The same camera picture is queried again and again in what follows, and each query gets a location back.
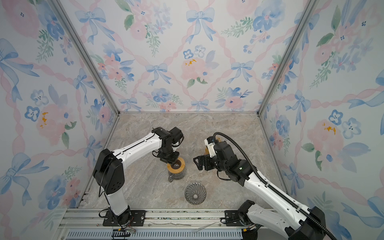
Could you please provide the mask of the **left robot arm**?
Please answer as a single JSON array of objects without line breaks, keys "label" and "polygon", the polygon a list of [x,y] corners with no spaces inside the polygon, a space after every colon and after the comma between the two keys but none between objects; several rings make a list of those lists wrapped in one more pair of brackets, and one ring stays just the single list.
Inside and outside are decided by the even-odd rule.
[{"label": "left robot arm", "polygon": [[167,131],[162,127],[152,129],[140,140],[120,149],[104,149],[100,152],[93,171],[99,185],[99,195],[106,197],[109,205],[106,217],[119,226],[127,226],[134,217],[126,202],[122,187],[125,170],[141,157],[153,153],[160,161],[182,168],[182,159],[177,148],[184,140],[182,131],[174,127]]}]

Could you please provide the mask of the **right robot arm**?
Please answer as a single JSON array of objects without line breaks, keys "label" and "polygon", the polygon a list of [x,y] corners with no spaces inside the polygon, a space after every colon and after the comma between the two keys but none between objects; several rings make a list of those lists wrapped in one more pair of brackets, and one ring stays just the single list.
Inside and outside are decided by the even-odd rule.
[{"label": "right robot arm", "polygon": [[317,207],[309,208],[272,184],[246,159],[238,159],[226,142],[206,142],[207,155],[193,159],[198,170],[216,169],[231,181],[261,197],[273,210],[267,210],[253,201],[245,201],[238,209],[242,224],[260,225],[287,240],[322,240],[328,235],[326,218]]}]

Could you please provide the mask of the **grey glass carafe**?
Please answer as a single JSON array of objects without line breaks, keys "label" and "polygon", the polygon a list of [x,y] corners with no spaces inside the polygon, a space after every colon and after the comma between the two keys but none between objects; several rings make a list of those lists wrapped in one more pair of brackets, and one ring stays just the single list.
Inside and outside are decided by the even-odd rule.
[{"label": "grey glass carafe", "polygon": [[168,176],[168,182],[173,182],[175,180],[181,180],[185,176],[185,171],[171,171],[168,170],[169,176]]}]

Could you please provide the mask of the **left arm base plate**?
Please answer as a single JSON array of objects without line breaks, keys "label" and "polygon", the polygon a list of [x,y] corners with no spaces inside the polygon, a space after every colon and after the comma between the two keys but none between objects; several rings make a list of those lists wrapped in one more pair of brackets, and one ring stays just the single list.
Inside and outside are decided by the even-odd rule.
[{"label": "left arm base plate", "polygon": [[104,227],[143,227],[146,219],[145,210],[129,210],[127,209],[121,215],[117,216],[112,211],[108,210],[103,217]]}]

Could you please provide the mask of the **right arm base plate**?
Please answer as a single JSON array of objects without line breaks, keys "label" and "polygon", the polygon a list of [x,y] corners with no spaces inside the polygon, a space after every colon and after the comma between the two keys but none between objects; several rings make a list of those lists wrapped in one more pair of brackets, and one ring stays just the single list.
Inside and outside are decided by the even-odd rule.
[{"label": "right arm base plate", "polygon": [[251,220],[248,214],[239,210],[226,210],[225,216],[221,218],[221,223],[227,227],[251,228],[252,226],[263,226]]}]

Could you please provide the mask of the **grey glass dripper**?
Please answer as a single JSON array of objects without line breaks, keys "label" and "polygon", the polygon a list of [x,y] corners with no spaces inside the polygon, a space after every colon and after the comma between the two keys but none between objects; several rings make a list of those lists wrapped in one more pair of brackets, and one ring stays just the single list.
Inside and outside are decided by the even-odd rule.
[{"label": "grey glass dripper", "polygon": [[202,204],[205,201],[206,196],[206,188],[200,183],[191,183],[185,188],[185,199],[191,205]]}]

